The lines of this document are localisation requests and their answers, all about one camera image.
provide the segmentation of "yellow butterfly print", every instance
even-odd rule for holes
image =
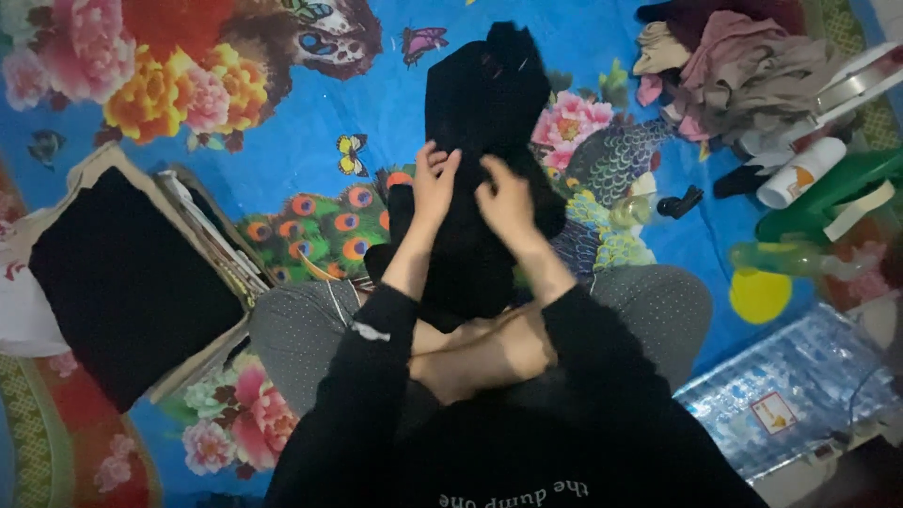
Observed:
[[[358,159],[358,152],[367,144],[366,134],[352,134],[339,136],[336,141],[336,148],[342,153],[339,160],[339,171],[344,174],[354,174],[355,176],[370,176],[367,168]]]

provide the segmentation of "person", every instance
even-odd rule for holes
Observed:
[[[767,506],[671,398],[619,314],[578,284],[535,229],[526,182],[489,155],[481,162],[495,192],[488,183],[477,190],[480,212],[529,279],[555,376],[527,397],[511,393],[531,381],[460,396],[405,424],[416,406],[417,301],[460,160],[433,150],[428,143],[417,154],[414,219],[377,290],[353,314],[332,295],[345,332],[283,448],[265,505]],[[296,317],[292,305],[285,302],[285,318]]]

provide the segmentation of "hand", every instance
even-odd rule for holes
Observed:
[[[461,163],[461,150],[434,152],[435,141],[417,151],[414,173],[414,222],[439,229],[449,211],[454,192],[454,175]]]
[[[505,162],[494,155],[484,155],[479,163],[489,171],[497,189],[493,193],[489,182],[477,187],[477,205],[483,220],[509,248],[514,240],[535,236],[538,230],[533,223],[529,182],[511,173]]]

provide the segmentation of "green plastic bottle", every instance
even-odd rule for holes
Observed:
[[[823,254],[821,248],[807,241],[741,241],[728,251],[728,259],[737,270],[754,268],[797,277],[832,275],[844,281],[864,274],[880,261],[871,254],[854,250],[852,260],[844,262],[836,256]]]

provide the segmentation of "gray polka dot pants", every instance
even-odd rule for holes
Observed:
[[[601,304],[619,313],[672,391],[689,379],[712,319],[712,298],[702,281],[681,268],[649,265],[606,268],[583,282]],[[249,326],[251,344],[296,414],[313,407],[317,384],[358,308],[348,281],[275,287],[257,301]],[[541,378],[560,375],[553,369]],[[413,390],[429,393],[422,386]],[[535,390],[521,390],[517,398],[528,392],[530,398],[545,398]]]

